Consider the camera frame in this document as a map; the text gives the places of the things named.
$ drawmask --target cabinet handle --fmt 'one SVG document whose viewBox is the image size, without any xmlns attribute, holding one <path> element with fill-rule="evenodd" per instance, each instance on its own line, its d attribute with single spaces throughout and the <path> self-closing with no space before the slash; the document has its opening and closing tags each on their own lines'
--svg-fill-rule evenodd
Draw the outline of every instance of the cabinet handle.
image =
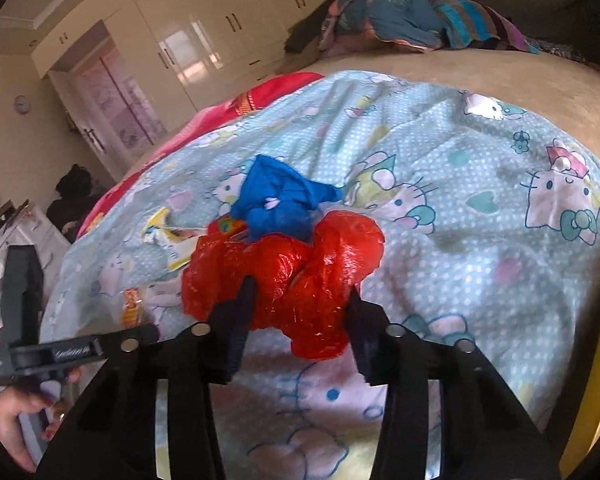
<svg viewBox="0 0 600 480">
<path fill-rule="evenodd" d="M 171 70 L 171 67 L 169 66 L 169 64 L 167 63 L 167 61 L 164 59 L 164 56 L 162 55 L 161 52 L 158 52 L 158 57 L 160 58 L 160 61 L 162 62 L 162 64 L 164 65 L 164 67 L 167 70 Z"/>
<path fill-rule="evenodd" d="M 236 18 L 236 17 L 235 17 L 235 14 L 234 14 L 234 13 L 231 13 L 231 15 L 234 17 L 235 23 L 237 23 L 237 24 L 238 24 L 238 28 L 239 28 L 240 30 L 242 30 L 242 25 L 241 25 L 241 24 L 240 24 L 240 22 L 238 21 L 238 18 Z"/>
<path fill-rule="evenodd" d="M 168 51 L 166 48 L 165 48 L 165 49 L 163 49 L 163 50 L 164 50 L 164 53 L 165 53 L 165 54 L 167 55 L 167 57 L 169 58 L 169 61 L 171 61 L 171 64 L 172 64 L 173 66 L 176 66 L 176 62 L 175 62 L 175 61 L 173 60 L 173 58 L 171 57 L 171 54 L 169 53 L 169 51 Z"/>
<path fill-rule="evenodd" d="M 228 16 L 225 16 L 225 18 L 229 22 L 229 25 L 231 25 L 231 30 L 235 32 L 235 27 L 233 22 L 231 21 L 231 18 L 229 18 Z"/>
<path fill-rule="evenodd" d="M 42 267 L 42 270 L 46 270 L 46 268 L 51 265 L 51 262 L 54 260 L 54 256 L 56 256 L 54 253 L 51 253 L 51 258 L 49 258 L 49 261 L 45 264 L 44 267 Z"/>
<path fill-rule="evenodd" d="M 91 143 L 96 146 L 96 148 L 98 148 L 102 153 L 107 153 L 107 150 L 104 149 L 104 146 L 100 142 L 100 139 L 96 136 L 95 132 L 93 131 L 93 128 L 91 128 L 90 130 L 84 128 L 83 131 L 87 138 L 91 141 Z"/>
</svg>

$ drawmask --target red blanket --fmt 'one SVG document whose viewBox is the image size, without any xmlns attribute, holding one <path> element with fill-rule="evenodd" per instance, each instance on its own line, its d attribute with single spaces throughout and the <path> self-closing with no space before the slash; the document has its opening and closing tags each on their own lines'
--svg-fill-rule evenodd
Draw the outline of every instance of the red blanket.
<svg viewBox="0 0 600 480">
<path fill-rule="evenodd" d="M 301 72 L 277 76 L 256 86 L 256 88 L 252 88 L 248 92 L 240 94 L 232 101 L 227 101 L 220 105 L 199 111 L 180 133 L 155 152 L 154 157 L 146 163 L 141 170 L 136 171 L 122 182 L 116 184 L 98 201 L 82 224 L 80 232 L 78 232 L 78 238 L 96 227 L 96 225 L 104 218 L 104 215 L 118 203 L 136 180 L 138 180 L 146 170 L 167 155 L 176 152 L 188 142 L 218 129 L 223 124 L 227 124 L 229 121 L 255 110 L 262 110 L 273 101 L 291 94 L 303 86 L 321 78 L 322 76 L 320 74 L 313 72 Z"/>
</svg>

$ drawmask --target hello kitty bedsheet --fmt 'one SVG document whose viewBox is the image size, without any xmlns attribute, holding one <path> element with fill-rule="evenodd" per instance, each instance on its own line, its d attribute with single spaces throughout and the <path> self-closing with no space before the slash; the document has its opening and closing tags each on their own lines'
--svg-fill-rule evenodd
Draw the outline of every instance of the hello kitty bedsheet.
<svg viewBox="0 0 600 480">
<path fill-rule="evenodd" d="M 600 162 L 537 114 L 378 73 L 335 73 L 148 170 L 67 253 L 42 339 L 118 329 L 121 291 L 155 280 L 161 337 L 189 326 L 167 254 L 142 243 L 142 227 L 164 206 L 173 225 L 206 226 L 229 211 L 259 153 L 341 187 L 338 207 L 378 222 L 384 257 L 363 298 L 429 340 L 474 339 L 546 423 L 576 322 L 600 293 Z M 429 477 L 440 453 L 436 393 L 432 383 Z M 280 332 L 251 333 L 234 382 L 212 390 L 228 478 L 366 480 L 384 394 L 363 383 L 350 351 L 303 362 Z"/>
</svg>

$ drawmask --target red plastic bag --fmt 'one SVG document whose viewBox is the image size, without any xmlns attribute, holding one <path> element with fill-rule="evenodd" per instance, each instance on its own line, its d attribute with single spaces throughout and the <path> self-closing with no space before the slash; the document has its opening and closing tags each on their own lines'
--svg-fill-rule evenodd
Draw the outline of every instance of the red plastic bag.
<svg viewBox="0 0 600 480">
<path fill-rule="evenodd" d="M 252 330 L 277 327 L 281 299 L 310 253 L 309 245 L 282 234 L 267 235 L 248 245 L 244 251 L 245 276 L 253 276 L 258 284 Z"/>
<path fill-rule="evenodd" d="M 184 311 L 206 320 L 213 307 L 238 295 L 244 278 L 243 253 L 247 244 L 221 233 L 200 237 L 191 261 L 182 273 Z"/>
<path fill-rule="evenodd" d="M 314 230 L 314 248 L 304 272 L 285 295 L 278 328 L 292 340 L 294 355 L 309 360 L 342 354 L 348 339 L 344 306 L 351 287 L 380 265 L 384 235 L 357 213 L 327 213 Z"/>
<path fill-rule="evenodd" d="M 337 357 L 348 343 L 344 306 L 351 287 L 378 268 L 383 244 L 372 219 L 344 210 L 318 223 L 313 247 L 281 234 L 249 245 L 207 235 L 182 275 L 184 311 L 206 320 L 215 304 L 234 298 L 243 277 L 252 275 L 258 285 L 252 330 L 282 330 L 298 357 Z"/>
</svg>

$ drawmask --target black metal bracket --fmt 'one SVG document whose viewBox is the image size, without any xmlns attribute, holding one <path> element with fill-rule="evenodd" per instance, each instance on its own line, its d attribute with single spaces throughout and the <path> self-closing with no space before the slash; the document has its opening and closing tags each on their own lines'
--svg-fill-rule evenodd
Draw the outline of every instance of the black metal bracket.
<svg viewBox="0 0 600 480">
<path fill-rule="evenodd" d="M 372 385 L 388 385 L 370 480 L 425 477 L 428 380 L 440 382 L 441 480 L 560 479 L 544 437 L 472 341 L 421 340 L 355 289 L 346 329 L 359 372 Z"/>
<path fill-rule="evenodd" d="M 239 370 L 253 317 L 255 280 L 218 304 L 206 323 L 173 340 L 144 346 L 125 339 L 78 398 L 43 456 L 37 478 L 155 479 L 157 381 L 168 380 L 171 478 L 225 480 L 209 384 Z"/>
<path fill-rule="evenodd" d="M 158 341 L 153 325 L 39 344 L 44 275 L 34 246 L 11 246 L 7 252 L 0 300 L 0 385 L 35 388 L 44 381 L 65 379 L 65 372 L 102 361 L 123 340 L 147 345 Z"/>
</svg>

